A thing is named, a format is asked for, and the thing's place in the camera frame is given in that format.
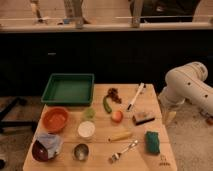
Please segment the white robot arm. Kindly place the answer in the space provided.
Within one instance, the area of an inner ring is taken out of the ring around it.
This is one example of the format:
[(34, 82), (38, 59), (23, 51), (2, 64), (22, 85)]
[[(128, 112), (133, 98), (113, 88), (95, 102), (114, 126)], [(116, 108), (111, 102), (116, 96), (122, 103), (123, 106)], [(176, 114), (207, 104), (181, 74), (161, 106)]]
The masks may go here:
[(201, 62), (175, 67), (166, 73), (166, 86), (158, 95), (164, 125), (174, 119), (186, 99), (213, 116), (213, 87), (205, 83), (207, 77), (208, 70)]

